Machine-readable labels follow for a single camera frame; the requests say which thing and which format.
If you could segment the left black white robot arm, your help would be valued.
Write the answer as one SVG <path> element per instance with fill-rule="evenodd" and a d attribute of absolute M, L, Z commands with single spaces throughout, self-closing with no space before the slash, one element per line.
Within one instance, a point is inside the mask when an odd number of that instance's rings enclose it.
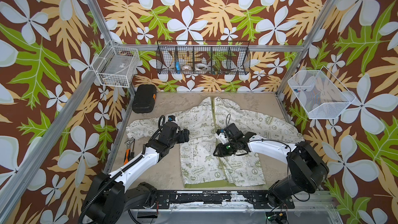
<path fill-rule="evenodd" d="M 189 136 L 190 131 L 173 120 L 159 124 L 141 154 L 121 168 L 94 178 L 77 222 L 82 224 L 88 217 L 92 224 L 115 224 L 133 206 L 134 190 L 130 190 L 130 186 L 167 156 L 176 144 L 189 142 Z"/>

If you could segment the white green printed jacket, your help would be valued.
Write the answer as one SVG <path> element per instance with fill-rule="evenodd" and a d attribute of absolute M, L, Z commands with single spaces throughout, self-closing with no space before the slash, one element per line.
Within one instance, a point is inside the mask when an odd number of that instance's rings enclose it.
<path fill-rule="evenodd" d="M 173 112 L 177 124 L 189 130 L 189 141 L 179 146 L 184 187 L 254 187 L 266 184 L 260 153 L 249 151 L 237 140 L 229 141 L 227 126 L 235 125 L 243 135 L 255 135 L 254 141 L 271 140 L 281 149 L 303 141 L 302 134 L 282 119 L 242 109 L 237 103 L 220 97 L 207 97 L 198 106 Z"/>

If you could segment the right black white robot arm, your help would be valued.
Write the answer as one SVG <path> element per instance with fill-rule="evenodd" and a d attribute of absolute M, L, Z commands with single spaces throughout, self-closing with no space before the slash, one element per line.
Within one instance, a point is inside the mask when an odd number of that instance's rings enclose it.
<path fill-rule="evenodd" d="M 216 138 L 221 143 L 216 146 L 213 153 L 215 157 L 238 156 L 239 151 L 244 151 L 244 155 L 255 152 L 287 165 L 287 177 L 274 183 L 267 191 L 266 203 L 271 207 L 286 204 L 292 196 L 302 191 L 315 193 L 329 173 L 328 166 L 305 141 L 283 143 L 253 132 L 243 133 L 233 123 L 217 130 Z"/>

